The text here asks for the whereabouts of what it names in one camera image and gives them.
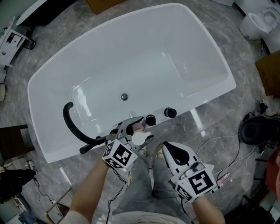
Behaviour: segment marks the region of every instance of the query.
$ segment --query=toilet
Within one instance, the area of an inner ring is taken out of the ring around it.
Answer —
[[[240,32],[250,40],[267,36],[280,25],[280,13],[273,7],[266,8],[258,14],[248,13],[240,25]]]

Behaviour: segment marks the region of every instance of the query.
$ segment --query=white bathtub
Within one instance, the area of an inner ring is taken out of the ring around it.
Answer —
[[[63,107],[90,137],[131,116],[164,109],[182,114],[236,87],[217,44],[186,6],[170,3],[112,19],[48,60],[28,84],[35,132],[47,162],[74,156],[85,143],[63,120]],[[127,93],[127,101],[121,94]]]

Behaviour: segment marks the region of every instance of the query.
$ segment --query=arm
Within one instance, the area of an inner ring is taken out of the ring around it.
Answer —
[[[200,224],[225,224],[222,212],[205,196],[194,201],[192,207]]]
[[[98,205],[109,166],[100,158],[75,192],[70,211],[82,214],[91,223]]]

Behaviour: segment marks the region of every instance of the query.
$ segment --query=tiled floor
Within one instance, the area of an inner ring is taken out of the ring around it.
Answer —
[[[8,70],[7,98],[0,103],[0,127],[28,124],[29,132],[36,148],[26,155],[32,159],[38,168],[38,181],[41,191],[50,195],[53,200],[59,198],[70,186],[76,189],[95,163],[102,150],[90,151],[85,155],[77,155],[68,159],[47,164],[34,130],[27,99],[27,85],[31,76],[51,56],[66,44],[87,32],[89,29],[122,14],[144,7],[178,2],[188,6],[209,30],[219,45],[228,65],[234,75],[237,87],[206,104],[186,112],[175,119],[159,124],[151,129],[156,136],[148,146],[153,150],[160,142],[177,141],[198,148],[208,139],[220,136],[232,136],[238,133],[238,126],[244,115],[254,111],[260,99],[265,99],[269,105],[268,113],[276,112],[280,103],[265,96],[262,82],[254,62],[263,57],[261,47],[257,42],[247,41],[238,30],[243,18],[234,7],[227,7],[211,0],[128,0],[99,15],[94,15],[86,0],[77,0],[72,6],[62,12],[54,21],[45,27],[34,30],[33,39],[37,46],[32,51],[22,49],[14,61],[14,67]],[[214,172],[221,170],[236,156],[238,139],[222,138],[209,142],[199,152],[204,162],[215,165]],[[252,150],[241,143],[239,158]],[[225,183],[225,185],[209,197],[218,205],[224,214],[236,207],[243,194],[250,195],[257,187],[253,181],[255,170],[262,175],[264,167],[256,165],[254,154],[248,159],[244,173]],[[232,165],[227,171],[237,176],[245,167],[245,159]],[[14,168],[24,168],[25,159],[13,163]],[[107,202],[118,192],[122,183],[113,173],[109,173],[101,197],[94,222],[105,222]],[[51,206],[47,197],[40,196],[34,182],[23,187],[22,195],[26,198],[35,214],[46,220],[44,212]],[[59,217],[54,212],[54,219]]]

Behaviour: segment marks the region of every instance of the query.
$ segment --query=shirt sleeve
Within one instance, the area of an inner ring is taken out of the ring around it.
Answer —
[[[80,213],[75,211],[70,211],[67,213],[65,218],[60,222],[60,224],[90,224],[89,221]]]

